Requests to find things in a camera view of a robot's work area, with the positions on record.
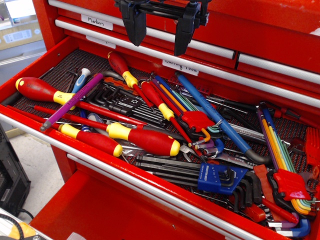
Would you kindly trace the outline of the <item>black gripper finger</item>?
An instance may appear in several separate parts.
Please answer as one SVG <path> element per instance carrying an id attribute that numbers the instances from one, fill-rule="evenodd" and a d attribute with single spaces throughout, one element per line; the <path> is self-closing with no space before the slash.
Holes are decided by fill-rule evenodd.
<path id="1" fill-rule="evenodd" d="M 147 34 L 146 14 L 139 4 L 120 4 L 119 9 L 129 40 L 139 46 Z"/>
<path id="2" fill-rule="evenodd" d="M 197 12 L 196 9 L 186 9 L 184 14 L 178 18 L 175 31 L 174 56 L 180 56 L 186 53 L 195 29 L 200 26 L 200 19 L 197 18 Z"/>

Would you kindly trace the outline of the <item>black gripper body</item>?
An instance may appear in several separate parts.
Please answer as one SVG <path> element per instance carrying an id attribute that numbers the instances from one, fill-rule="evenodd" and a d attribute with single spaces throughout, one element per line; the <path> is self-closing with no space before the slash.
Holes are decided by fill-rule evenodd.
<path id="1" fill-rule="evenodd" d="M 208 0 L 189 0 L 185 6 L 166 3 L 164 0 L 116 0 L 114 6 L 119 8 L 124 22 L 139 19 L 146 24 L 146 15 L 168 19 L 191 17 L 196 25 L 205 26 L 209 20 Z"/>

